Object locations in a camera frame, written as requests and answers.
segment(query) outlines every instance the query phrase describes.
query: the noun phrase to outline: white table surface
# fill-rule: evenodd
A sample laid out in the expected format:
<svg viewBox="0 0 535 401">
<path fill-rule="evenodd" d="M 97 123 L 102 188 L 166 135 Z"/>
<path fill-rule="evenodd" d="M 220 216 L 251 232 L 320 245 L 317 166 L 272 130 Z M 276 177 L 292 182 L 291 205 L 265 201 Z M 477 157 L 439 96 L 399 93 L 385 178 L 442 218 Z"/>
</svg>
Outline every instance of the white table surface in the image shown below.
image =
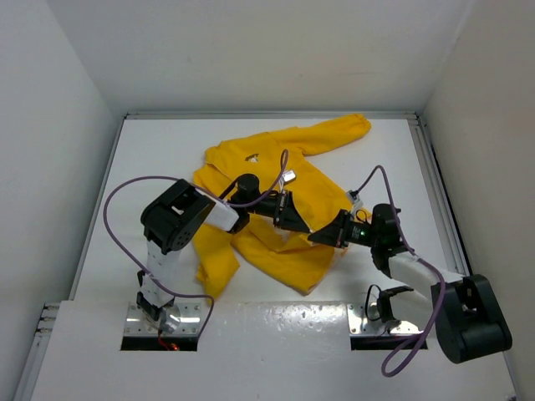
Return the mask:
<svg viewBox="0 0 535 401">
<path fill-rule="evenodd" d="M 104 196 L 138 175 L 190 179 L 202 165 L 204 150 L 221 140 L 316 121 L 127 120 Z M 371 122 L 373 128 L 362 140 L 309 160 L 345 189 L 358 187 L 382 164 L 410 244 L 437 266 L 451 267 L 446 266 L 407 121 Z M 111 225 L 141 260 L 146 249 L 140 213 L 168 185 L 134 184 L 110 207 Z M 369 208 L 386 201 L 382 180 L 374 179 L 363 196 Z M 200 292 L 191 246 L 183 256 L 174 288 Z M 339 302 L 362 295 L 371 282 L 395 285 L 376 271 L 367 249 L 352 246 L 307 297 L 238 260 L 241 267 L 216 303 L 197 352 L 121 352 L 126 307 L 138 291 L 137 269 L 108 238 L 99 216 L 74 301 L 63 302 L 59 310 L 33 400 L 502 401 L 513 393 L 501 354 L 454 365 L 431 339 L 429 350 L 387 379 L 380 375 L 387 352 L 351 352 L 347 314 Z"/>
</svg>

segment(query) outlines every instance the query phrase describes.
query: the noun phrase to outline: metal mounting plate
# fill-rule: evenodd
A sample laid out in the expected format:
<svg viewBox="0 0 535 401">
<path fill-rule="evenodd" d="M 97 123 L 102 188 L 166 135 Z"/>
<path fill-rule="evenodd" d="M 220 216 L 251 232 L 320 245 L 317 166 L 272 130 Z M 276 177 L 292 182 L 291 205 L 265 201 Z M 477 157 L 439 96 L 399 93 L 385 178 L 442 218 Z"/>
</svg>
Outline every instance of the metal mounting plate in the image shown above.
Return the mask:
<svg viewBox="0 0 535 401">
<path fill-rule="evenodd" d="M 373 310 L 375 303 L 369 305 L 369 312 Z M 380 320 L 371 321 L 364 313 L 365 304 L 348 303 L 349 335 L 351 337 L 408 337 L 420 332 L 417 326 L 411 322 L 398 321 L 383 323 Z"/>
<path fill-rule="evenodd" d="M 195 302 L 176 303 L 171 311 L 175 329 L 165 330 L 162 338 L 195 338 L 201 323 L 201 304 Z M 158 337 L 159 323 L 149 319 L 134 303 L 128 306 L 123 337 Z"/>
</svg>

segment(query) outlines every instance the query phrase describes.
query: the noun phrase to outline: black bracket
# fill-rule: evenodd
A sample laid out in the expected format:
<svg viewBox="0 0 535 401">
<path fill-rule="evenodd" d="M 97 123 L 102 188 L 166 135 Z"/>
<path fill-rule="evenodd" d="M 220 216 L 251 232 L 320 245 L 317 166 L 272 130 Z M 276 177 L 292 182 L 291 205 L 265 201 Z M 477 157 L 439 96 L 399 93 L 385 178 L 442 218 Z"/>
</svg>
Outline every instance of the black bracket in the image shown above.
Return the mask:
<svg viewBox="0 0 535 401">
<path fill-rule="evenodd" d="M 236 179 L 237 190 L 230 198 L 231 203 L 239 205 L 254 201 L 261 195 L 258 189 L 259 186 L 260 181 L 255 175 L 240 175 Z M 239 232 L 249 222 L 248 213 L 271 217 L 273 218 L 273 225 L 283 230 L 310 232 L 307 224 L 301 218 L 293 203 L 292 192 L 288 190 L 283 190 L 282 192 L 272 190 L 256 205 L 245 209 L 236 208 L 235 211 L 239 215 L 239 220 L 232 228 L 232 234 Z"/>
<path fill-rule="evenodd" d="M 324 228 L 308 236 L 308 240 L 333 246 L 336 248 L 345 248 L 349 245 L 353 236 L 359 236 L 358 232 L 353 234 L 353 227 L 358 224 L 353 221 L 353 216 L 345 210 L 340 210 L 333 221 L 328 223 Z"/>
<path fill-rule="evenodd" d="M 135 299 L 135 303 L 138 307 L 143 309 L 143 311 L 150 317 L 154 322 L 158 322 L 161 313 L 161 307 L 156 307 L 148 302 L 145 297 L 143 297 L 143 292 L 139 291 Z"/>
<path fill-rule="evenodd" d="M 395 320 L 390 299 L 398 294 L 401 294 L 402 292 L 410 291 L 414 291 L 414 289 L 408 286 L 389 288 L 388 290 L 380 291 L 379 297 L 377 298 L 377 312 L 379 312 L 381 322 Z"/>
<path fill-rule="evenodd" d="M 141 215 L 145 237 L 166 255 L 179 251 L 208 217 L 215 202 L 197 192 L 186 180 L 178 180 L 148 205 Z"/>
</svg>

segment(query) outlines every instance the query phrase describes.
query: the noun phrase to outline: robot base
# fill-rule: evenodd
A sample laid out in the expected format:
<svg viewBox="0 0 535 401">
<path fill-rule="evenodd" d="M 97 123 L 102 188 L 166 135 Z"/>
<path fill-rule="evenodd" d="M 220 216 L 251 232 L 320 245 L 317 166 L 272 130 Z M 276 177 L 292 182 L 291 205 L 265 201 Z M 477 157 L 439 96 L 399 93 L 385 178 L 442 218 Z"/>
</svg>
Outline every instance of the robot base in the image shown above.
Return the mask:
<svg viewBox="0 0 535 401">
<path fill-rule="evenodd" d="M 177 303 L 165 309 L 165 321 L 154 322 L 134 303 L 128 306 L 121 351 L 196 351 L 201 304 Z"/>
<path fill-rule="evenodd" d="M 394 349 L 410 336 L 420 333 L 419 328 L 411 322 L 381 322 L 375 302 L 368 305 L 369 318 L 364 312 L 365 302 L 348 303 L 346 307 L 352 351 Z M 413 346 L 414 343 L 411 343 L 404 349 L 412 349 Z M 427 349 L 427 344 L 424 343 L 421 349 Z"/>
</svg>

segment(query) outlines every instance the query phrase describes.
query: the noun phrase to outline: robotic arm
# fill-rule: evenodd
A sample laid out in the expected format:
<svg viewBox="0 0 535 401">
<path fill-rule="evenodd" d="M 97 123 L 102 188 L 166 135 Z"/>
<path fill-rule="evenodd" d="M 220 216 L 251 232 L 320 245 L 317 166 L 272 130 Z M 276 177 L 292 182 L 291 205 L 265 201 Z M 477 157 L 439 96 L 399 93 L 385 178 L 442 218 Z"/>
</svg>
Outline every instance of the robotic arm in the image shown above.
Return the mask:
<svg viewBox="0 0 535 401">
<path fill-rule="evenodd" d="M 241 175 L 233 184 L 236 190 L 230 203 L 224 203 L 200 193 L 187 181 L 178 180 L 145 208 L 141 223 L 148 242 L 147 267 L 155 279 L 171 280 L 181 249 L 203 223 L 237 233 L 249 222 L 249 214 L 254 213 L 272 218 L 273 224 L 283 230 L 310 234 L 293 204 L 291 191 L 273 190 L 255 202 L 261 196 L 255 175 Z M 356 205 L 358 194 L 349 194 Z M 355 221 L 351 211 L 341 210 L 326 227 L 308 236 L 310 241 L 326 246 L 367 246 L 381 272 L 409 286 L 380 292 L 377 311 L 383 322 L 406 318 L 403 305 L 408 292 L 419 292 L 435 306 L 440 289 L 437 277 L 422 268 L 418 257 L 404 246 L 395 218 L 390 204 L 375 206 L 370 222 Z M 446 295 L 436 319 L 436 334 L 444 354 L 452 362 L 461 363 L 511 348 L 511 333 L 488 280 L 481 275 L 463 277 L 443 270 L 441 273 L 446 279 Z M 174 302 L 173 296 L 163 292 L 143 272 L 138 273 L 138 278 L 138 307 L 154 322 L 161 322 L 165 319 L 162 313 Z M 407 320 L 421 324 L 421 316 L 425 315 L 416 313 Z"/>
</svg>

